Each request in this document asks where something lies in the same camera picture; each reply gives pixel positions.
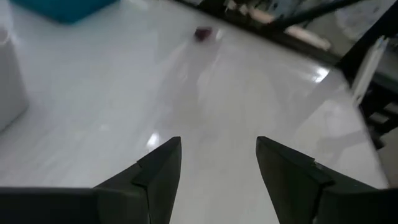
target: small red object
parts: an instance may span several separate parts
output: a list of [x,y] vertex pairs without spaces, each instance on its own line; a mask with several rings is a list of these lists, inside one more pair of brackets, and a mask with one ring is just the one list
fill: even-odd
[[202,42],[210,36],[212,31],[213,29],[211,27],[198,27],[195,31],[195,37],[197,41]]

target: white floor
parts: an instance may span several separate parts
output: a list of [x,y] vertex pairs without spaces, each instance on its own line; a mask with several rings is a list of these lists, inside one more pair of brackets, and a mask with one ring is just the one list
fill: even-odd
[[398,129],[383,135],[384,148],[378,151],[383,170],[386,173],[390,187],[398,187]]
[[[93,187],[182,137],[171,223],[278,223],[267,136],[387,187],[343,77],[174,2],[122,0],[74,26],[12,7],[28,111],[0,135],[0,184]],[[196,26],[218,37],[198,44]]]

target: white object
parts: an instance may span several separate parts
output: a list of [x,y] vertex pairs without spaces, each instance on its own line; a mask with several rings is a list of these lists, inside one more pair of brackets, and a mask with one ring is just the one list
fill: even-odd
[[369,48],[361,66],[358,69],[358,73],[355,76],[352,86],[353,99],[357,106],[361,104],[363,97],[366,94],[366,90],[372,81],[387,44],[388,39],[385,39],[384,36],[380,37],[376,43]]
[[[261,22],[263,24],[267,24],[272,22],[275,18],[273,15],[263,12],[261,10],[255,9],[255,8],[250,8],[249,10],[250,16],[252,19]],[[314,47],[318,47],[319,49],[322,50],[329,50],[331,47],[331,44],[328,40],[325,38],[322,38],[318,36],[317,34],[303,29],[299,26],[290,26],[288,27],[285,31],[286,34],[289,34],[297,39],[300,39],[308,44],[311,44]]]
[[[173,1],[146,1],[147,11],[122,0],[76,26],[15,8],[30,106],[0,135],[0,185],[94,187],[181,136],[171,224],[276,224],[255,150],[267,136],[387,187],[339,71]],[[223,38],[197,43],[198,26]]]
[[7,29],[0,26],[0,130],[27,107],[19,64]]

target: teal container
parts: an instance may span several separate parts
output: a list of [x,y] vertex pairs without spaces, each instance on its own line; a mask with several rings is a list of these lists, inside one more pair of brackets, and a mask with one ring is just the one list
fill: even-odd
[[11,0],[63,24],[77,22],[117,0]]

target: metal rod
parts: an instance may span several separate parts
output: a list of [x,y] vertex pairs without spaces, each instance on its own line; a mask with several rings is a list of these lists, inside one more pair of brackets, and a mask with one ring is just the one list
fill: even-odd
[[307,9],[303,12],[299,12],[296,15],[286,17],[286,18],[276,19],[276,20],[270,22],[267,25],[267,27],[283,30],[283,29],[286,29],[294,24],[298,24],[301,22],[315,19],[315,18],[320,17],[326,13],[333,12],[337,9],[340,9],[340,8],[346,7],[346,6],[350,6],[350,5],[360,2],[360,1],[364,1],[364,0],[337,0],[337,1],[330,2],[330,3],[324,3],[319,6],[315,6],[311,9]]
[[359,67],[358,73],[356,74],[355,80],[353,82],[353,86],[351,87],[354,103],[357,106],[361,104],[366,91],[372,82],[373,75],[376,72],[377,66],[379,65],[387,44],[388,39],[385,39],[384,36],[380,37],[368,50],[361,66]]

